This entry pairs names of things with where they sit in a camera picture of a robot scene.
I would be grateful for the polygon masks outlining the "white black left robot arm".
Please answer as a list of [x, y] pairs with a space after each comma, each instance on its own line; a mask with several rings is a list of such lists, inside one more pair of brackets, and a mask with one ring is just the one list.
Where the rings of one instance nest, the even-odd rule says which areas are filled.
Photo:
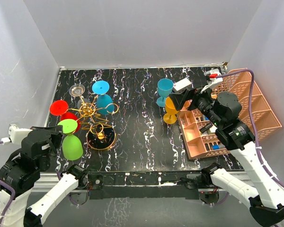
[[50, 152], [61, 145], [63, 126], [9, 127], [9, 140], [21, 147], [0, 169], [0, 227], [41, 227], [51, 212], [71, 191], [88, 184], [88, 174], [77, 164], [63, 174], [58, 183], [38, 202], [27, 206], [40, 173], [50, 167]]

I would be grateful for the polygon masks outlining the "green wine glass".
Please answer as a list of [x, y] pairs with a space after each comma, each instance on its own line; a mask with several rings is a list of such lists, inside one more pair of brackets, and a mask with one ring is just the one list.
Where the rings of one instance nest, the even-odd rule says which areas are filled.
[[83, 146], [80, 139], [74, 135], [78, 123], [74, 119], [65, 119], [58, 123], [62, 126], [62, 132], [65, 138], [62, 141], [62, 152], [67, 160], [74, 161], [83, 155]]

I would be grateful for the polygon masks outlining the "yellow wine glass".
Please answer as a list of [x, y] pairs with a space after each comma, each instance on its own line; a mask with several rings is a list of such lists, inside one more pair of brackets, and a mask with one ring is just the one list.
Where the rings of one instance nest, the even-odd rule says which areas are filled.
[[170, 97], [166, 98], [165, 110], [166, 110], [166, 113], [163, 116], [163, 121], [166, 124], [174, 124], [177, 121], [176, 114], [178, 113], [178, 111], [176, 110]]

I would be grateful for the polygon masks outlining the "teal wine glass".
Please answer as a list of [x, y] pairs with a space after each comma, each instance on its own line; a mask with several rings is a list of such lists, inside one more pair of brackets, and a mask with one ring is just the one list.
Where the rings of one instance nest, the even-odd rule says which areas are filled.
[[159, 98], [156, 101], [158, 106], [165, 106], [166, 98], [172, 92], [173, 86], [174, 83], [170, 79], [164, 78], [158, 81], [157, 92], [159, 94]]

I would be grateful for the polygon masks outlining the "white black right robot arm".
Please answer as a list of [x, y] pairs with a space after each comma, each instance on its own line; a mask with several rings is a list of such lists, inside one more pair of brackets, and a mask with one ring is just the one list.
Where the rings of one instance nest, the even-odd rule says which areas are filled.
[[239, 118], [242, 106], [237, 96], [224, 91], [213, 99], [211, 92], [209, 88], [204, 92], [188, 88], [169, 97], [178, 111], [189, 100], [188, 109], [198, 109], [216, 127], [217, 139], [240, 162], [253, 186], [229, 174], [217, 163], [202, 169], [202, 184], [226, 190], [249, 209], [259, 225], [276, 225], [284, 220], [284, 186], [272, 173], [267, 173], [268, 165], [260, 153], [255, 130], [250, 130]]

